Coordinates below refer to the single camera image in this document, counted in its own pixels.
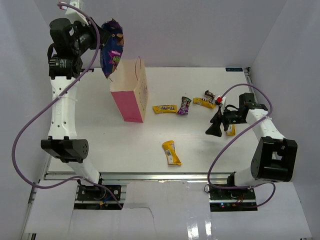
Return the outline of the purple snack chip bag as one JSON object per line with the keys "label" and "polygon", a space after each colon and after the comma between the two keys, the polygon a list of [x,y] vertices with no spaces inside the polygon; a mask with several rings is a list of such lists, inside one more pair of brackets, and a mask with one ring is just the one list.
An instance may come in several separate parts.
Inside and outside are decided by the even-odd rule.
{"label": "purple snack chip bag", "polygon": [[104,76],[108,79],[117,69],[124,50],[123,28],[112,18],[102,26],[103,30],[110,33],[107,43],[100,50],[100,67]]}

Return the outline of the yellow m&m packet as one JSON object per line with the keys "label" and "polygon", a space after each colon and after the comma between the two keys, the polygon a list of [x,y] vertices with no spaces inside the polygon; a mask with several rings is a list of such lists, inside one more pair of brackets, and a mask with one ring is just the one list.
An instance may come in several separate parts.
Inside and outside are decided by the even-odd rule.
{"label": "yellow m&m packet", "polygon": [[174,104],[169,105],[156,105],[152,107],[155,114],[177,113],[177,106]]}
{"label": "yellow m&m packet", "polygon": [[210,101],[206,98],[195,97],[195,98],[193,98],[192,101],[194,104],[197,104],[199,106],[206,107],[209,109],[214,109],[216,106],[212,101]]}

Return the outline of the pink paper gift bag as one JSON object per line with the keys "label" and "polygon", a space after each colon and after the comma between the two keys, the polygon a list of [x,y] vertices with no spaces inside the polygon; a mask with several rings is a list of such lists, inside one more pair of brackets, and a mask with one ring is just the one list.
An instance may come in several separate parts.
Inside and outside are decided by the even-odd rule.
{"label": "pink paper gift bag", "polygon": [[110,78],[110,93],[123,120],[143,123],[149,97],[144,60],[140,57],[120,60]]}

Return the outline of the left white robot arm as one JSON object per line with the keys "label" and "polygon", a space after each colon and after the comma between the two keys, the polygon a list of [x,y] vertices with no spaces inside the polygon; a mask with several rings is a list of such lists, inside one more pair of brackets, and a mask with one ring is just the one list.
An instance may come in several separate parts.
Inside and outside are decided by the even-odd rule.
{"label": "left white robot arm", "polygon": [[88,193],[99,200],[105,196],[106,187],[100,184],[101,174],[87,158],[88,141],[79,139],[76,132],[77,78],[84,72],[82,55],[87,50],[101,49],[111,33],[95,23],[71,22],[67,18],[57,18],[49,27],[53,43],[47,55],[52,99],[55,102],[48,137],[40,145],[52,157],[72,168],[83,181],[93,182]]}

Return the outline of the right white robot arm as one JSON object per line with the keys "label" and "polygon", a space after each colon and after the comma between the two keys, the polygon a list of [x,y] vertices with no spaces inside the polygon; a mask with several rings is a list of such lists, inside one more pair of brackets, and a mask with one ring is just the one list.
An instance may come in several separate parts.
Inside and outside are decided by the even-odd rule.
{"label": "right white robot arm", "polygon": [[249,124],[258,140],[250,166],[233,172],[227,178],[226,195],[236,200],[244,186],[253,187],[265,182],[289,182],[292,179],[298,144],[281,134],[268,115],[268,108],[255,101],[252,93],[239,96],[239,106],[226,104],[224,97],[215,101],[218,111],[210,120],[206,135],[221,137],[229,127]]}

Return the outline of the yellow packet under gripper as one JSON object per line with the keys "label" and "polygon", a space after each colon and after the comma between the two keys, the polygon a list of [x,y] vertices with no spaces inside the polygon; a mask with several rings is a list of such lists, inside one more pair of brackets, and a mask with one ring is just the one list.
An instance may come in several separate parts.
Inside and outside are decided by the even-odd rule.
{"label": "yellow packet under gripper", "polygon": [[235,125],[234,124],[230,124],[228,126],[228,129],[226,131],[226,134],[228,136],[235,136],[236,135],[236,128],[235,128]]}

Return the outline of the brown snickers bar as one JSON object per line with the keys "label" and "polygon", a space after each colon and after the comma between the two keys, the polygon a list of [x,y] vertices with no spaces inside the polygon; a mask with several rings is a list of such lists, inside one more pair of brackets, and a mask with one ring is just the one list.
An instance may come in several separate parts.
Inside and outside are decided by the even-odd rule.
{"label": "brown snickers bar", "polygon": [[214,99],[216,97],[216,95],[213,92],[209,91],[209,90],[206,90],[204,92],[204,95],[208,99]]}

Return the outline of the purple candy packet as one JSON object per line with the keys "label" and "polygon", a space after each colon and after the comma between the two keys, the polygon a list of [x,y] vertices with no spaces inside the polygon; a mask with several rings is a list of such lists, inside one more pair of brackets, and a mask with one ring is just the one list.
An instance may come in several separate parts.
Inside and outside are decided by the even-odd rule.
{"label": "purple candy packet", "polygon": [[178,115],[188,115],[191,101],[192,100],[190,98],[188,98],[186,96],[182,96],[181,97],[181,106],[180,106],[179,110],[177,111],[177,114]]}

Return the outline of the blue label sticker left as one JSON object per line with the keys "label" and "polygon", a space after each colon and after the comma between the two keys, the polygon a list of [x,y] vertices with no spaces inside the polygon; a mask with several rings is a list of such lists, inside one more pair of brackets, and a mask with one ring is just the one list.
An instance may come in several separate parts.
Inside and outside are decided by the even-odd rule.
{"label": "blue label sticker left", "polygon": [[89,69],[87,70],[88,73],[93,73],[94,71],[95,71],[94,68],[89,68]]}

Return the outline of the blue label sticker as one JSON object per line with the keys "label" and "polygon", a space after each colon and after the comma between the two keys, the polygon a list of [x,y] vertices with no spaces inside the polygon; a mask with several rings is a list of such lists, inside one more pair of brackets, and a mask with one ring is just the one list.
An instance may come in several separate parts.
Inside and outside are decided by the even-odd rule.
{"label": "blue label sticker", "polygon": [[227,72],[243,72],[241,67],[226,67],[225,70]]}
{"label": "blue label sticker", "polygon": [[94,71],[95,71],[94,68],[89,68],[89,69],[87,70],[88,73],[93,73]]}

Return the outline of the yellow candy packet front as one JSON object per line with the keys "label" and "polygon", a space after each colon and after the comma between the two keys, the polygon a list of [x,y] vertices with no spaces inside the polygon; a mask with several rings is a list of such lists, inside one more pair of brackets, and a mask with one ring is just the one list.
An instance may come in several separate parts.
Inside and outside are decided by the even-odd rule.
{"label": "yellow candy packet front", "polygon": [[175,142],[173,140],[164,142],[162,144],[162,148],[165,152],[168,165],[182,165],[179,157],[177,156]]}

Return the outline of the blue label sticker right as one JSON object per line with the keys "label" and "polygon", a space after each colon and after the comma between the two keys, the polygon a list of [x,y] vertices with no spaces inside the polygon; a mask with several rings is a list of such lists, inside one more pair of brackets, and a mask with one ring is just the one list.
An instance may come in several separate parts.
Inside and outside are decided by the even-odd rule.
{"label": "blue label sticker right", "polygon": [[243,72],[241,67],[226,67],[225,70],[227,72]]}

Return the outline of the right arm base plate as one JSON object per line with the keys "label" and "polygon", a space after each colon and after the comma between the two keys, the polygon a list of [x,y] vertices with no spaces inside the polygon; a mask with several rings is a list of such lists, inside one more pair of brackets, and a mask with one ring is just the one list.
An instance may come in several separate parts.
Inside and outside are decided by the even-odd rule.
{"label": "right arm base plate", "polygon": [[212,186],[206,187],[211,200],[251,200],[256,199],[253,189],[219,189]]}

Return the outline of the aluminium front rail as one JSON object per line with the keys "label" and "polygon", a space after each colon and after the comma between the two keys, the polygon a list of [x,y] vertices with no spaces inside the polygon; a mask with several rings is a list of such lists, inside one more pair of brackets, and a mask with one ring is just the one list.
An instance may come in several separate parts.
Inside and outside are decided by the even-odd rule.
{"label": "aluminium front rail", "polygon": [[[210,174],[210,180],[213,183],[225,183],[230,172],[214,172]],[[186,182],[207,182],[207,173],[195,172],[103,172],[101,177],[107,182],[130,182],[130,181],[186,181]],[[48,172],[45,174],[46,180],[65,180],[75,176],[71,172]]]}

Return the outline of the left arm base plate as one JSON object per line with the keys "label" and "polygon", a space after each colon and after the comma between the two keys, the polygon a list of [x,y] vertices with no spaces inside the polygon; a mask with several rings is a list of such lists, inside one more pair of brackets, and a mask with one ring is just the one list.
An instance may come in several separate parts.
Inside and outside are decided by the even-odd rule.
{"label": "left arm base plate", "polygon": [[[115,198],[121,199],[121,185],[104,185],[107,187]],[[113,201],[114,198],[104,188],[97,186],[79,185],[77,190],[77,201]]]}

